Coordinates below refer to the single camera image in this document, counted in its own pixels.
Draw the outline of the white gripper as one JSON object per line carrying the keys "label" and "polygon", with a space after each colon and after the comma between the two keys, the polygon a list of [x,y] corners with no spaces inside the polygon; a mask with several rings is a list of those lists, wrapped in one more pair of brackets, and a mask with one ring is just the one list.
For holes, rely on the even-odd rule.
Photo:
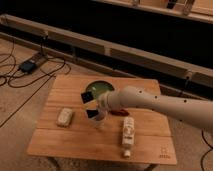
{"label": "white gripper", "polygon": [[[81,94],[83,103],[87,103],[93,100],[93,94],[91,92],[84,92]],[[97,110],[86,110],[88,118],[94,118],[94,125],[96,128],[100,128],[103,125],[104,119],[107,116],[107,93],[101,94],[97,98]]]}

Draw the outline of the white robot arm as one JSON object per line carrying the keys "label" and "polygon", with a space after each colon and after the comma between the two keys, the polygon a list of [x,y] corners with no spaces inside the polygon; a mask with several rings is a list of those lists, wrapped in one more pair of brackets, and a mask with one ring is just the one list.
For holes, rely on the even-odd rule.
{"label": "white robot arm", "polygon": [[108,111],[142,108],[180,120],[213,133],[213,101],[151,94],[142,88],[126,86],[95,97],[91,91],[81,94],[87,116],[102,121]]}

